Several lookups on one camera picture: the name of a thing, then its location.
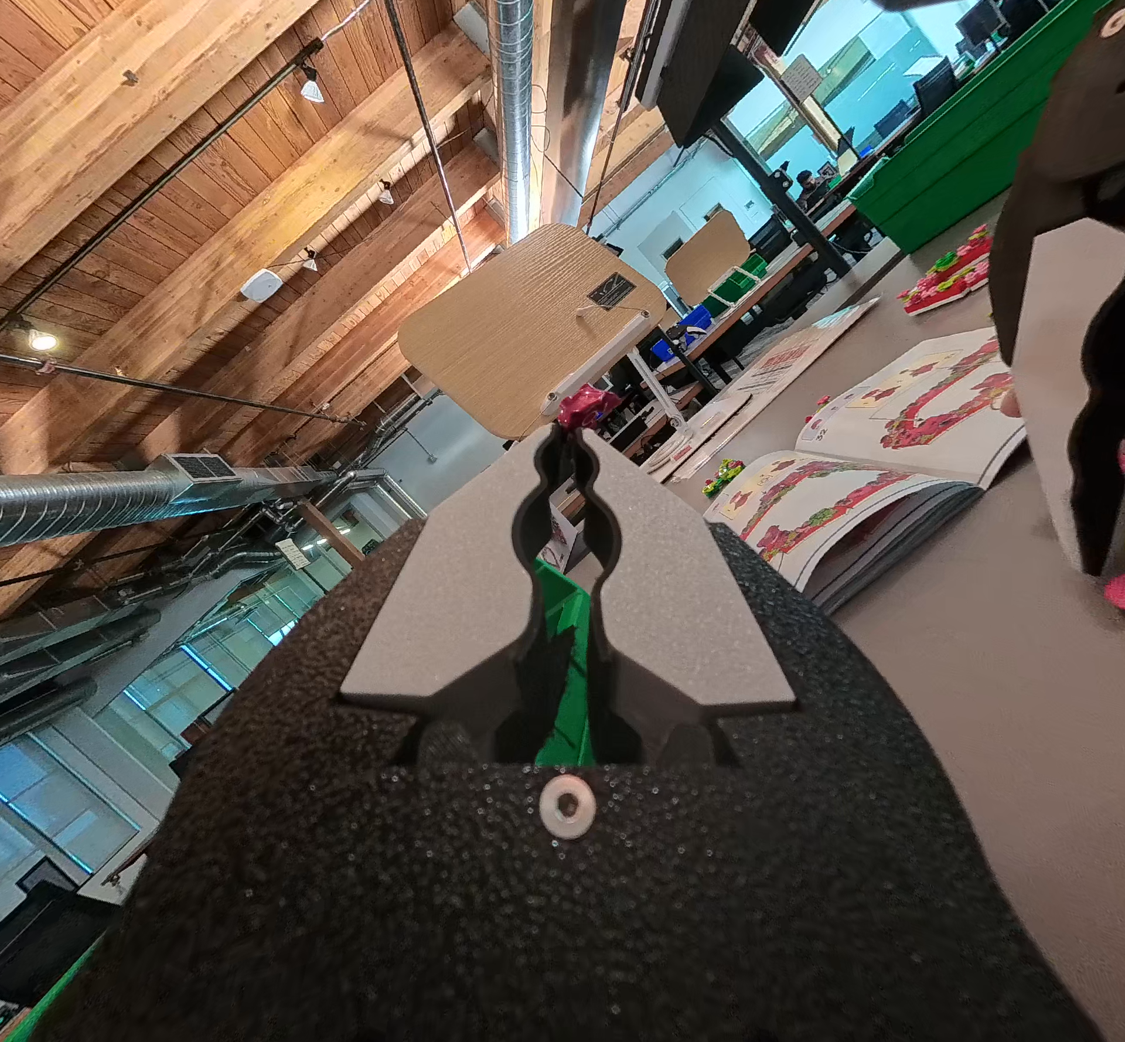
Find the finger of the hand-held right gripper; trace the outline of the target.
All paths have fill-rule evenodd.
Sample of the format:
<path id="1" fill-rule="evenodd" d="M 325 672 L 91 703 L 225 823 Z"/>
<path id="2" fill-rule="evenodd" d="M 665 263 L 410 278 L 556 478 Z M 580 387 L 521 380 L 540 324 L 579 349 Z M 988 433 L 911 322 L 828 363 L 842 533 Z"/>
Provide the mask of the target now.
<path id="1" fill-rule="evenodd" d="M 1123 12 L 1104 8 L 1054 77 L 998 219 L 991 308 L 1005 361 L 1015 353 L 1034 240 L 1081 219 L 1124 226 Z"/>
<path id="2" fill-rule="evenodd" d="M 1076 507 L 1082 466 L 1073 437 L 1091 401 L 1083 348 L 1099 312 L 1120 287 L 1123 230 L 1080 219 L 1033 239 L 1022 299 L 1012 384 L 1026 440 L 1062 553 L 1076 568 L 1098 576 L 1112 542 L 1117 507 L 1102 523 Z"/>

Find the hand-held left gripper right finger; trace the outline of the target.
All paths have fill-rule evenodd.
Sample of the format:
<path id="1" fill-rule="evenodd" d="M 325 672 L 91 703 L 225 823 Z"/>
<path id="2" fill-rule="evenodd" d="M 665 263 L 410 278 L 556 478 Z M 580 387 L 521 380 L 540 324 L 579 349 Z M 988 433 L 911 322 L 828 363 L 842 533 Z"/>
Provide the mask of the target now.
<path id="1" fill-rule="evenodd" d="M 639 737 L 790 711 L 795 693 L 708 523 L 590 430 L 575 437 L 598 710 Z"/>

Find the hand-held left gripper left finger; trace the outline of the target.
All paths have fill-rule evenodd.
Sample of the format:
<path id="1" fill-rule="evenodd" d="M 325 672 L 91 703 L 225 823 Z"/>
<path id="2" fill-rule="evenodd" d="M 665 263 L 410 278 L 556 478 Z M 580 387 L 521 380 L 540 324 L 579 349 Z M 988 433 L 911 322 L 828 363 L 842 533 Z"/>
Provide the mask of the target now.
<path id="1" fill-rule="evenodd" d="M 342 682 L 389 712 L 514 712 L 518 668 L 543 622 L 536 560 L 554 536 L 549 495 L 562 430 L 546 425 L 425 521 Z"/>

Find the dark magenta lego piece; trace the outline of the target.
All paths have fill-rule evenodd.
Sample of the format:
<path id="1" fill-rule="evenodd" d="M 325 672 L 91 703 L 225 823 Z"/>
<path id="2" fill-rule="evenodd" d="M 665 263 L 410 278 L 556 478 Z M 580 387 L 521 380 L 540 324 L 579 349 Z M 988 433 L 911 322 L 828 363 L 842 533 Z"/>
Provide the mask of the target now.
<path id="1" fill-rule="evenodd" d="M 575 393 L 560 401 L 555 423 L 568 433 L 582 429 L 594 429 L 621 403 L 622 397 L 612 390 L 598 389 L 588 384 L 583 385 Z"/>

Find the pink lego flower assembly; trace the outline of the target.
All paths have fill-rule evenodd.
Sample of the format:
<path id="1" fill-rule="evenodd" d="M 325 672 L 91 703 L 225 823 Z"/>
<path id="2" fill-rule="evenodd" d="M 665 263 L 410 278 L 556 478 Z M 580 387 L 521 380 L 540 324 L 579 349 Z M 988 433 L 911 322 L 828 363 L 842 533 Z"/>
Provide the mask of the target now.
<path id="1" fill-rule="evenodd" d="M 965 242 L 938 258 L 910 288 L 900 291 L 904 314 L 916 318 L 964 299 L 989 280 L 993 234 L 989 226 L 976 226 Z"/>

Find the open lego instruction booklet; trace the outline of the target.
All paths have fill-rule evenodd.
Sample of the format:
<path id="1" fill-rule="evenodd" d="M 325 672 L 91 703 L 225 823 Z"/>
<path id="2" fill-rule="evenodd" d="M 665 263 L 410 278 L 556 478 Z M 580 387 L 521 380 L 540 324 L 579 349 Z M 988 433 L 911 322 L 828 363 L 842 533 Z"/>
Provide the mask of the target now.
<path id="1" fill-rule="evenodd" d="M 788 452 L 749 464 L 704 514 L 836 612 L 982 498 L 1026 441 L 992 325 L 914 345 L 830 399 Z"/>

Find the flat lego box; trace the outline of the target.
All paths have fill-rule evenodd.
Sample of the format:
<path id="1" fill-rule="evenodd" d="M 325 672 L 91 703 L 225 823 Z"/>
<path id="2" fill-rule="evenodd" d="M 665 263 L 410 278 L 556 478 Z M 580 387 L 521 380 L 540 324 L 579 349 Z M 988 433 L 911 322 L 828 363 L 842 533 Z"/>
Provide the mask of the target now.
<path id="1" fill-rule="evenodd" d="M 792 386 L 861 318 L 878 306 L 878 297 L 840 308 L 810 326 L 788 333 L 734 379 L 720 396 L 691 417 L 642 465 L 659 483 L 680 482 L 700 471 L 780 394 Z"/>

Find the black computer monitor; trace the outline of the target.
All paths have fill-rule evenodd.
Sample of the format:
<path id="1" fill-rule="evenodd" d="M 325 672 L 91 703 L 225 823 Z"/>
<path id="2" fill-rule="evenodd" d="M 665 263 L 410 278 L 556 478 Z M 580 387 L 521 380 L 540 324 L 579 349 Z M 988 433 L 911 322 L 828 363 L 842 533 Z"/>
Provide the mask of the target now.
<path id="1" fill-rule="evenodd" d="M 958 50 L 979 50 L 994 41 L 994 36 L 1005 28 L 994 0 L 976 0 L 955 23 L 962 38 Z"/>
<path id="2" fill-rule="evenodd" d="M 914 86 L 917 110 L 921 120 L 933 116 L 958 88 L 950 59 L 942 57 Z"/>

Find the large green storage bin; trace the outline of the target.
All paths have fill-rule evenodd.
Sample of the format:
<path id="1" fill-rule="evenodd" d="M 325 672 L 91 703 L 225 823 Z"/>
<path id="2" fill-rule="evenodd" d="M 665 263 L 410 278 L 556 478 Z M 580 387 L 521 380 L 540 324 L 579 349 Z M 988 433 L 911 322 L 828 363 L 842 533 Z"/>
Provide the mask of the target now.
<path id="1" fill-rule="evenodd" d="M 1115 0 L 1063 0 L 922 122 L 850 191 L 850 205 L 912 253 L 1004 192 L 1056 72 Z"/>

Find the wooden side table top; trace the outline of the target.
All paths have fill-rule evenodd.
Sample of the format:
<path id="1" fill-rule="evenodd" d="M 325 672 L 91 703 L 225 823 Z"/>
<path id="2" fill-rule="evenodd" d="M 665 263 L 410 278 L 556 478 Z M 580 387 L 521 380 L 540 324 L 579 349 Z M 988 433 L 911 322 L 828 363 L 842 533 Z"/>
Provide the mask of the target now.
<path id="1" fill-rule="evenodd" d="M 400 353 L 490 434 L 522 440 L 660 323 L 662 290 L 577 227 L 546 224 L 400 323 Z"/>

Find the small wooden table top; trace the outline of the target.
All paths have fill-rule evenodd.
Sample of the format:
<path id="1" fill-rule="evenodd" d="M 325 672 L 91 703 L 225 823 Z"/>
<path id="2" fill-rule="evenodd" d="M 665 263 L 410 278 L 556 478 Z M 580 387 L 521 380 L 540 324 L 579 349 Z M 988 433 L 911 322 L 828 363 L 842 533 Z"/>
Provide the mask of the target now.
<path id="1" fill-rule="evenodd" d="M 752 242 L 734 214 L 719 207 L 713 216 L 668 259 L 670 287 L 687 307 L 706 299 L 714 287 L 752 257 Z"/>

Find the silver duct with vent box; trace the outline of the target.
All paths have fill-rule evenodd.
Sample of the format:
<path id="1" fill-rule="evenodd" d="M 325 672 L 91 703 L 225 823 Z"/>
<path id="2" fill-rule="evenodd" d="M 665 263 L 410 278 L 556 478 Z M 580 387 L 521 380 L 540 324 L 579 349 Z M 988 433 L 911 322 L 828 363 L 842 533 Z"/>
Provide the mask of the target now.
<path id="1" fill-rule="evenodd" d="M 305 466 L 235 467 L 215 453 L 162 455 L 140 471 L 4 475 L 1 546 L 298 498 L 338 480 Z"/>

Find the smooth grey ventilation duct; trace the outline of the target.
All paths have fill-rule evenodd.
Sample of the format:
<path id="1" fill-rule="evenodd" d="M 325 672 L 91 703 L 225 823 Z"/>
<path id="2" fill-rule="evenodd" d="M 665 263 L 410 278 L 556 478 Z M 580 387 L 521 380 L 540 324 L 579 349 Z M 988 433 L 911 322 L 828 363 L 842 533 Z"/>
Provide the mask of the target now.
<path id="1" fill-rule="evenodd" d="M 626 18 L 626 0 L 554 0 L 541 221 L 576 225 Z"/>

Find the ribbed silver ventilation duct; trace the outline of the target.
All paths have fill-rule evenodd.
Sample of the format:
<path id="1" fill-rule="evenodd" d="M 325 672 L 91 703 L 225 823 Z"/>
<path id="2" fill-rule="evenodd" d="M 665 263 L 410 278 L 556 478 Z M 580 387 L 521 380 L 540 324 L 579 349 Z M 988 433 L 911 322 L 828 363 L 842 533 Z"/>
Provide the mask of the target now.
<path id="1" fill-rule="evenodd" d="M 490 64 L 511 244 L 531 230 L 534 0 L 487 0 Z"/>

